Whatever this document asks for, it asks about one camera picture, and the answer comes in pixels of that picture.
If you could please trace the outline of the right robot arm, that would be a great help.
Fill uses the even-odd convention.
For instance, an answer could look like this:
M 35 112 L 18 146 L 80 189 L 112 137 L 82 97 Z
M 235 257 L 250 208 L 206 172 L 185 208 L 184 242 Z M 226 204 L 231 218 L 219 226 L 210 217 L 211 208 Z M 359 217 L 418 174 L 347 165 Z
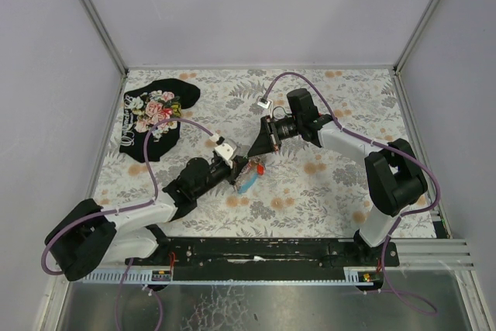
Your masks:
M 365 169 L 373 207 L 356 233 L 356 241 L 378 247 L 397 217 L 427 192 L 428 185 L 408 141 L 395 140 L 373 146 L 340 129 L 330 114 L 322 115 L 305 88 L 287 94 L 291 113 L 282 119 L 264 116 L 248 156 L 279 151 L 282 141 L 300 136 L 313 145 L 333 150 Z

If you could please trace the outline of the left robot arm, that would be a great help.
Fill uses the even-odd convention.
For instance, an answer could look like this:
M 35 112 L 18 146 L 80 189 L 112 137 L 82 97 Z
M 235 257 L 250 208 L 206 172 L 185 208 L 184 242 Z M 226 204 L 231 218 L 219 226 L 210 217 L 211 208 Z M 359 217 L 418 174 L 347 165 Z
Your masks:
M 113 209 L 92 198 L 79 202 L 46 236 L 43 271 L 77 281 L 103 263 L 148 258 L 159 246 L 151 226 L 185 217 L 218 184 L 235 184 L 248 162 L 243 156 L 230 163 L 218 155 L 210 161 L 195 157 L 149 201 Z

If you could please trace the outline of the black floral cloth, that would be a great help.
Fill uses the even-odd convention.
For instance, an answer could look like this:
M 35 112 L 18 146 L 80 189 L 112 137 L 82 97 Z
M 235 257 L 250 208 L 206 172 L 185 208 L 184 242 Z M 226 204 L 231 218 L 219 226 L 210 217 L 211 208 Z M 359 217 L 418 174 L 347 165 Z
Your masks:
M 150 162 L 159 161 L 177 144 L 181 129 L 179 122 L 162 121 L 181 117 L 200 96 L 200 88 L 176 78 L 155 80 L 125 92 L 119 152 L 140 163 L 145 155 Z

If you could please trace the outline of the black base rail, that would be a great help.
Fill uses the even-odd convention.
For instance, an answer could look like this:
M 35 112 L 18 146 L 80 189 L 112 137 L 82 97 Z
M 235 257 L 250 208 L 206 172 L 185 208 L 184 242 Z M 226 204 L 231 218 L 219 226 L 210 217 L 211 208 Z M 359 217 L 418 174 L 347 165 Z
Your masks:
M 158 248 L 133 264 L 140 267 L 200 268 L 254 273 L 284 273 L 296 269 L 398 267 L 394 243 L 386 250 L 353 240 L 334 238 L 185 238 L 163 239 Z

